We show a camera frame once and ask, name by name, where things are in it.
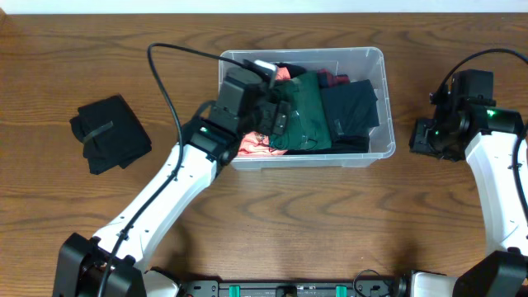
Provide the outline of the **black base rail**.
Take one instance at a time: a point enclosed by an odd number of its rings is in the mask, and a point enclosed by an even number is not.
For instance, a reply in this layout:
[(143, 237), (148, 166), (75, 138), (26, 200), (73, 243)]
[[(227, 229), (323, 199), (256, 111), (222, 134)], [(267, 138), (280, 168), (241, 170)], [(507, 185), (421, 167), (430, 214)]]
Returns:
[(182, 297), (354, 297), (405, 296), (391, 280), (365, 277), (351, 282), (233, 282), (194, 280), (181, 285)]

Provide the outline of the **pink patterned garment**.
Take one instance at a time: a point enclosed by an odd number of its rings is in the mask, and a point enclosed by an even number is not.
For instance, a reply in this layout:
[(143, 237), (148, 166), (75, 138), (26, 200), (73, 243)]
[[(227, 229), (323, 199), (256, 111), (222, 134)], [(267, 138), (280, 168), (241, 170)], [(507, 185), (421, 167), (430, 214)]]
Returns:
[(269, 138), (257, 132), (246, 134), (238, 150), (239, 157), (271, 157), (285, 153), (286, 150), (270, 147)]

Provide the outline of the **dark green garment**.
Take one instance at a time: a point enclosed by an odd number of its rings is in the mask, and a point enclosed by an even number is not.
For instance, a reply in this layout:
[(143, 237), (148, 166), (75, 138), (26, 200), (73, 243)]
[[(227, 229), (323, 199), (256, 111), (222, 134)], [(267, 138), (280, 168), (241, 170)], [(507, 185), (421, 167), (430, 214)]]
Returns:
[(290, 103), (283, 135), (269, 137), (269, 145), (279, 150), (321, 150), (332, 145), (316, 72), (303, 73), (280, 82), (272, 91), (279, 101)]

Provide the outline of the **clear plastic storage bin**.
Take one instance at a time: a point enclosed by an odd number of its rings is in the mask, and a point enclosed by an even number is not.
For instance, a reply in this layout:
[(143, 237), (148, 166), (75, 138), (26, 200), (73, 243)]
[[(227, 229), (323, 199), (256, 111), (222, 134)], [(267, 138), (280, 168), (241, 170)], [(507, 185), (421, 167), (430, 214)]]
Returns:
[(239, 171), (260, 171), (280, 167), (368, 167), (391, 157), (396, 149), (390, 110), (388, 79), (384, 54), (376, 47), (322, 49), (231, 49), (222, 57), (242, 62), (260, 59), (269, 63), (288, 63), (308, 70), (325, 68), (334, 74), (346, 74), (353, 82), (370, 80), (377, 96), (379, 126), (369, 130), (366, 153), (281, 155), (270, 157), (236, 157), (231, 165)]

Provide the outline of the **black garment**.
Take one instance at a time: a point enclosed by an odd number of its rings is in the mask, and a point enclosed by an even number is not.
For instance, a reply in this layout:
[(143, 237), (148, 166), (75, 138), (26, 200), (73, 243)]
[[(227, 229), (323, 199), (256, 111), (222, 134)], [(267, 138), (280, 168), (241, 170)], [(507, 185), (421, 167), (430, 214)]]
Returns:
[(121, 95), (79, 107), (69, 123), (94, 175), (126, 168), (152, 150), (144, 127)]
[[(276, 85), (309, 71), (298, 65), (278, 63)], [(321, 150), (286, 150), (287, 155), (366, 153), (369, 130), (380, 125), (374, 88), (370, 80), (351, 81), (319, 88), (332, 145)]]

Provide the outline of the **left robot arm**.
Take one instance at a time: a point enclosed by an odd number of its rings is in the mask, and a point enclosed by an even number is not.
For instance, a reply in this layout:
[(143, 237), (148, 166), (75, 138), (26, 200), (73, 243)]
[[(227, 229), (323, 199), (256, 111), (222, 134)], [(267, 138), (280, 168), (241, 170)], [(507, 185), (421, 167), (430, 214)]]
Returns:
[(59, 250), (55, 296), (177, 296), (181, 287), (149, 268), (183, 210), (237, 156), (245, 134), (283, 133), (288, 104), (271, 99), (278, 68), (246, 61), (229, 68), (210, 114), (195, 114), (151, 182), (87, 239), (73, 233)]

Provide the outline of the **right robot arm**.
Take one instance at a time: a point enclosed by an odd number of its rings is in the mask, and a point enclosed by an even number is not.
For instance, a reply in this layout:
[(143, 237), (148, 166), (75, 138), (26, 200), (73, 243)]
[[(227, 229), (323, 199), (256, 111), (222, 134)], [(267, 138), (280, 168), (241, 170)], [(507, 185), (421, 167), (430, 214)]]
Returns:
[(493, 73), (454, 73), (431, 97), (435, 113), (417, 120), (411, 152), (468, 163), (478, 189), (486, 255), (461, 276), (414, 271), (397, 296), (517, 296), (527, 278), (527, 144), (516, 111), (493, 100)]

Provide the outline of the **red plaid shirt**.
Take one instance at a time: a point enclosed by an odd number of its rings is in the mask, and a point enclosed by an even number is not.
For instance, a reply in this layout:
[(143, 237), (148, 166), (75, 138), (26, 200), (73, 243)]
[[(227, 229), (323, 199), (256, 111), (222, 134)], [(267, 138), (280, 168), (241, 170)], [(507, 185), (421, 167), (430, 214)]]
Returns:
[(334, 75), (327, 69), (320, 69), (317, 71), (318, 85), (320, 88), (330, 88), (339, 85), (350, 83), (350, 79), (346, 74)]

